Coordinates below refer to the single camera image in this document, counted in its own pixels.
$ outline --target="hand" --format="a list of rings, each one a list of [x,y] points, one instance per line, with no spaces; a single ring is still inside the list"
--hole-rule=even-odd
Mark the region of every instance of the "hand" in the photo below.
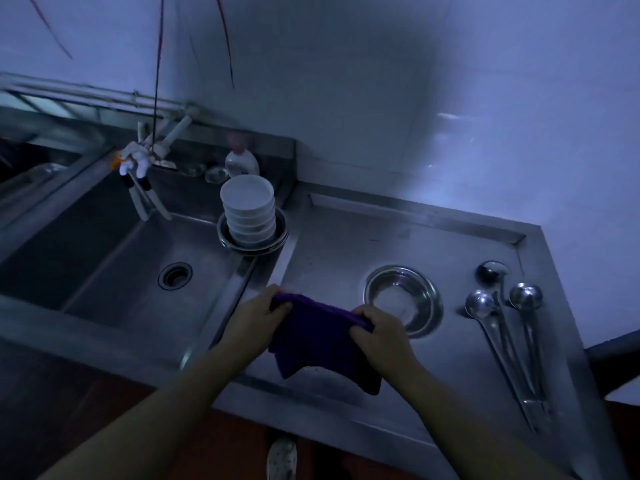
[[[281,288],[270,285],[260,295],[238,306],[225,328],[220,344],[240,354],[247,365],[267,350],[273,332],[292,309],[291,303],[283,303],[269,311],[271,299],[279,292]]]
[[[401,388],[422,366],[413,354],[404,325],[398,318],[375,306],[362,305],[353,313],[373,323],[373,332],[352,326],[349,335],[362,350],[369,363],[394,389]]]

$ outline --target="person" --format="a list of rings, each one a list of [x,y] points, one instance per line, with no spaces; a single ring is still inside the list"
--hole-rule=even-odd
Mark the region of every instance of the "person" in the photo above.
[[[201,361],[66,455],[42,480],[151,479],[162,474],[222,389],[262,354],[292,308],[270,312],[275,285],[237,307],[220,342]],[[418,412],[462,480],[567,479],[515,438],[493,430],[455,398],[412,352],[397,318],[372,306],[354,310],[371,320],[369,333],[349,334],[380,375]]]

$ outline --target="cleaning cloth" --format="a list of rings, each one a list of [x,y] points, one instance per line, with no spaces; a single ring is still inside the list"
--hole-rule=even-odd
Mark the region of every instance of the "cleaning cloth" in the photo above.
[[[303,367],[323,367],[351,379],[368,394],[379,393],[380,374],[349,336],[354,325],[372,331],[371,322],[300,294],[277,294],[271,301],[271,309],[288,301],[293,308],[269,345],[282,377],[287,379]]]

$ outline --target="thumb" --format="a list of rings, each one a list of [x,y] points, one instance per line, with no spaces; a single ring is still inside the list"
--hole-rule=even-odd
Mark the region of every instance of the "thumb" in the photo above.
[[[280,325],[292,308],[293,304],[290,302],[279,305],[274,311],[268,314],[269,320],[276,326]]]
[[[363,352],[368,348],[371,334],[368,331],[364,330],[362,327],[359,327],[357,325],[352,326],[349,329],[349,336],[354,342],[356,342],[358,348],[360,348],[360,350],[362,350]]]

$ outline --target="person's right arm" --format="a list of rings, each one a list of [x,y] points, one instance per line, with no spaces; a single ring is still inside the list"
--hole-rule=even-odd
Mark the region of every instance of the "person's right arm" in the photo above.
[[[355,313],[374,325],[372,333],[354,326],[351,338],[373,368],[418,412],[431,437],[462,480],[568,480],[516,438],[469,411],[413,354],[404,326],[373,306]]]

